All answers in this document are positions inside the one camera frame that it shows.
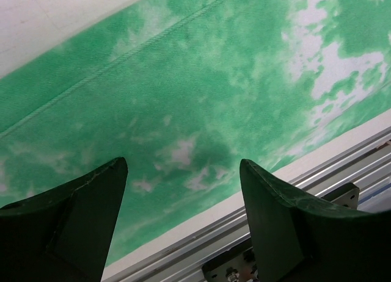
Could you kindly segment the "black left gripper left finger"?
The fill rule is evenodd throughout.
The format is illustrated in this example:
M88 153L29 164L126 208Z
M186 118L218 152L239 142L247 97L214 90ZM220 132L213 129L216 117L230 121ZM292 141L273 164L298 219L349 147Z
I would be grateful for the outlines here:
M100 281L125 192L118 157L1 208L1 281Z

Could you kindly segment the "green tie-dye trousers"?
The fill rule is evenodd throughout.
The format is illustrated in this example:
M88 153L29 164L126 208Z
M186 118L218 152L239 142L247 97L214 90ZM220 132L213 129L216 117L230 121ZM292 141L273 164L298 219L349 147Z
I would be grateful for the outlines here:
M140 0L1 79L1 204L128 163L108 264L390 109L390 0Z

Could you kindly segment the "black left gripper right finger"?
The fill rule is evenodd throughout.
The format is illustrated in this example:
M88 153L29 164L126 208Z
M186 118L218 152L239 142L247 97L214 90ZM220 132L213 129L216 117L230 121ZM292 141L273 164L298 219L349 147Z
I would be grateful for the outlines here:
M260 281L390 280L390 212L331 203L248 159L239 174Z

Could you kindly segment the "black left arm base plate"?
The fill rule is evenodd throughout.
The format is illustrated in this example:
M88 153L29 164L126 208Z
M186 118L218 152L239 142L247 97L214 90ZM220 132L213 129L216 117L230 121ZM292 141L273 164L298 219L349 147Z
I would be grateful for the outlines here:
M350 209L356 209L360 189L353 183L345 183L321 198ZM202 266L207 281L258 281L255 254L250 237L237 242Z

